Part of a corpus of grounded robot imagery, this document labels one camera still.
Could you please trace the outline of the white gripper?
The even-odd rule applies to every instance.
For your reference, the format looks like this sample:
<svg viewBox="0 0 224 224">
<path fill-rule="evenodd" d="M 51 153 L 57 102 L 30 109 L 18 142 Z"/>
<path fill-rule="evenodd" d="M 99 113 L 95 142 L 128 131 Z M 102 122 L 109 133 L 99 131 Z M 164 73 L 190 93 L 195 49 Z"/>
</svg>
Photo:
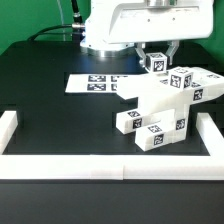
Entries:
<svg viewBox="0 0 224 224">
<path fill-rule="evenodd" d="M 169 41 L 170 65 L 184 39 L 207 38 L 213 30 L 214 0 L 92 0 L 85 22 L 86 40 L 107 44 L 136 43 L 139 64 L 146 66 L 145 44 Z"/>
</svg>

